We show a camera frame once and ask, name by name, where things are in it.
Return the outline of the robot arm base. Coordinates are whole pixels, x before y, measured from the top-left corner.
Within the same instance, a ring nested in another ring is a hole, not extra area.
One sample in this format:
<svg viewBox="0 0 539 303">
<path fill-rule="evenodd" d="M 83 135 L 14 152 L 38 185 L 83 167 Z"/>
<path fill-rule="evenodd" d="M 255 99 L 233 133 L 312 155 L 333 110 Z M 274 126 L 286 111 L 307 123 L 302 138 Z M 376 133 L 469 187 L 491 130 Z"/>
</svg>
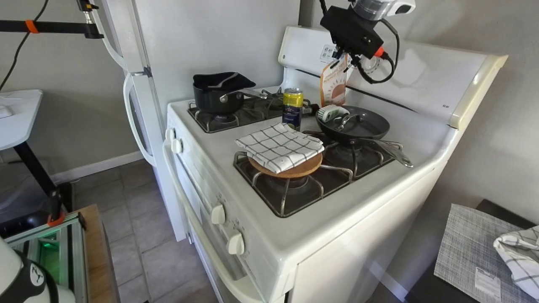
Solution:
<svg viewBox="0 0 539 303">
<path fill-rule="evenodd" d="M 75 303 L 75 296 L 0 237 L 0 303 Z"/>
</svg>

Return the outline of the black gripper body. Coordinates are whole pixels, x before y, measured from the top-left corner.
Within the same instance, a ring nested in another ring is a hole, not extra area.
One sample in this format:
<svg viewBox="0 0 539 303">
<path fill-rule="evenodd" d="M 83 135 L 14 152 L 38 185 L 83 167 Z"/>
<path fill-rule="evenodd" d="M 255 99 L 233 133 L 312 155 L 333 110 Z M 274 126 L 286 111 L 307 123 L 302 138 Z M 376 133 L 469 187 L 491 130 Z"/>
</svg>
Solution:
<svg viewBox="0 0 539 303">
<path fill-rule="evenodd" d="M 383 41 L 373 30 L 373 22 L 360 19 L 351 9 L 329 7 L 319 25 L 329 32 L 331 42 L 348 54 L 366 59 L 383 54 Z"/>
</svg>

